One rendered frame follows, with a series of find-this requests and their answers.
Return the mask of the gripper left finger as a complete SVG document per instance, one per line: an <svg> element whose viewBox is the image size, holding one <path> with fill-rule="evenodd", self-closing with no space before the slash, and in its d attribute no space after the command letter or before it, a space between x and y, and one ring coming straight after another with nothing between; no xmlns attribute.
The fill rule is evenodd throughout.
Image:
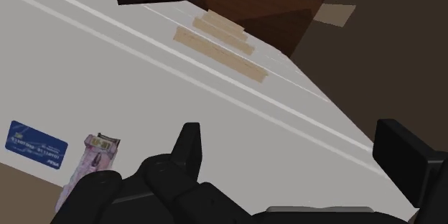
<svg viewBox="0 0 448 224"><path fill-rule="evenodd" d="M145 159L132 180L169 211L175 224L253 224L253 218L209 182L198 183L202 162L200 125L182 127L170 154ZM100 224L127 181L112 170L85 175L50 224Z"/></svg>

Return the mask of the pink printed packet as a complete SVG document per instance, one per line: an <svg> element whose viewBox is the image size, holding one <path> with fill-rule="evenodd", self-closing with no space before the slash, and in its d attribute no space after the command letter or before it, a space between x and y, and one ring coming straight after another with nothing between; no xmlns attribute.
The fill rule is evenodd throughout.
<svg viewBox="0 0 448 224"><path fill-rule="evenodd" d="M111 138L101 133L98 133L96 136L88 135L84 140L85 150L78 166L73 172L70 181L62 188L55 206L56 213L80 179L93 172L111 169L120 141L120 139Z"/></svg>

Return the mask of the beige stepped wooden block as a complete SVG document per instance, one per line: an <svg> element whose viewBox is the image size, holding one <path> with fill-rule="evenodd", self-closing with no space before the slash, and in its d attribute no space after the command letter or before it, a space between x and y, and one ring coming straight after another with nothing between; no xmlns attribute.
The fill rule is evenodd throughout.
<svg viewBox="0 0 448 224"><path fill-rule="evenodd" d="M269 75L266 69L247 58L255 47L247 43L248 36L241 26L211 10L195 17L192 26L194 29L178 26L173 40L256 82L263 82Z"/></svg>

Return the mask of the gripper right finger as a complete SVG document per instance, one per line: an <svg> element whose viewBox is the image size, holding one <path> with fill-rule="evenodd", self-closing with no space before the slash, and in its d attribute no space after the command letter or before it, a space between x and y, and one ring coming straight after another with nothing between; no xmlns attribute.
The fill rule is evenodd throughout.
<svg viewBox="0 0 448 224"><path fill-rule="evenodd" d="M377 121L373 158L419 210L414 224L448 224L448 152L388 118Z"/></svg>

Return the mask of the blue card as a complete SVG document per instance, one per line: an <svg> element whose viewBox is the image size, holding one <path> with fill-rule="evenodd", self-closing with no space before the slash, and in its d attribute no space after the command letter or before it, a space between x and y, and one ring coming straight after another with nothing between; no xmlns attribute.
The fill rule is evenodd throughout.
<svg viewBox="0 0 448 224"><path fill-rule="evenodd" d="M5 149L53 169L60 169L68 143L18 121L12 121Z"/></svg>

